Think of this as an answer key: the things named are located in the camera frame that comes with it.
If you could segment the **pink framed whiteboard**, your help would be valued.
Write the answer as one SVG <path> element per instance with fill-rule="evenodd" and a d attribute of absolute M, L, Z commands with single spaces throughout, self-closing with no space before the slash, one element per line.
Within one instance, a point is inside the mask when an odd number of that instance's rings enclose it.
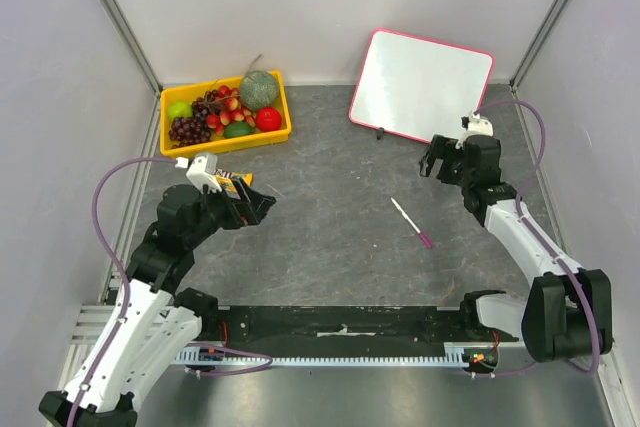
<path fill-rule="evenodd" d="M 435 135 L 457 138 L 461 118 L 482 103 L 493 64 L 484 51 L 378 29 L 369 41 L 349 119 L 422 143 Z"/>

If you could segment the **white pink marker pen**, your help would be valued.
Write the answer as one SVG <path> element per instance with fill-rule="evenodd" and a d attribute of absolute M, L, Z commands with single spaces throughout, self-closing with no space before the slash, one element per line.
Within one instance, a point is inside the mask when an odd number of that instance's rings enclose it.
<path fill-rule="evenodd" d="M 391 203 L 394 205 L 394 207 L 397 209 L 397 211 L 400 213 L 400 215 L 408 222 L 411 228 L 415 231 L 415 233 L 421 239 L 424 245 L 428 249 L 432 249 L 433 243 L 428 238 L 428 236 L 421 230 L 421 228 L 413 221 L 413 219 L 407 214 L 407 212 L 401 207 L 401 205 L 393 197 L 391 197 L 390 200 L 391 200 Z"/>

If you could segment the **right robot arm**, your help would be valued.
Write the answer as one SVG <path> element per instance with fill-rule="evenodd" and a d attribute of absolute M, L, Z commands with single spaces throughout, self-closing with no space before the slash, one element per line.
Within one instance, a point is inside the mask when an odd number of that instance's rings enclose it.
<path fill-rule="evenodd" d="M 526 301 L 499 290 L 465 295 L 458 328 L 467 339 L 493 329 L 522 340 L 537 362 L 596 358 L 613 343 L 611 283 L 600 269 L 587 270 L 541 229 L 516 189 L 504 182 L 498 139 L 472 135 L 464 142 L 436 135 L 420 161 L 420 173 L 460 188 L 466 210 L 516 262 L 529 284 Z"/>

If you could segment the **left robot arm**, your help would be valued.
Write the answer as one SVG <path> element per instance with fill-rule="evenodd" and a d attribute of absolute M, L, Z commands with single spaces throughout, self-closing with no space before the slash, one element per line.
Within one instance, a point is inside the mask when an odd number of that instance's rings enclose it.
<path fill-rule="evenodd" d="M 219 230 L 259 224 L 274 197 L 233 182 L 237 193 L 203 186 L 167 189 L 157 219 L 134 250 L 116 305 L 96 344 L 40 413 L 54 426 L 132 426 L 142 403 L 178 353 L 219 329 L 216 298 L 178 289 L 194 251 Z"/>

